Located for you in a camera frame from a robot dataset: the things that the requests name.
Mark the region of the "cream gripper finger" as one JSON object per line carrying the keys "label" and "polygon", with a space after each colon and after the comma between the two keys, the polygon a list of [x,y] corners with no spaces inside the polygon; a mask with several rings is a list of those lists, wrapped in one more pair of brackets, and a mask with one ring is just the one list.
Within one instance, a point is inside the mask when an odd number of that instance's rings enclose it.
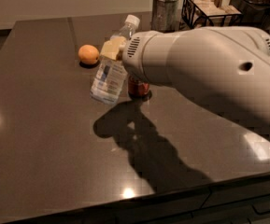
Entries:
{"label": "cream gripper finger", "polygon": [[100,55],[118,61],[121,59],[123,49],[126,45],[126,38],[117,36],[106,41],[101,49]]}

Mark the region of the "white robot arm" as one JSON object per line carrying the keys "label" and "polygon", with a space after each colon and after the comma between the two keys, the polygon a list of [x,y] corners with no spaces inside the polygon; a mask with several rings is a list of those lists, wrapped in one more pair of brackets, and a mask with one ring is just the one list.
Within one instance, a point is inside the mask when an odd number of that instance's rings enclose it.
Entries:
{"label": "white robot arm", "polygon": [[101,54],[129,75],[172,87],[202,108],[270,137],[270,34],[246,26],[147,31]]}

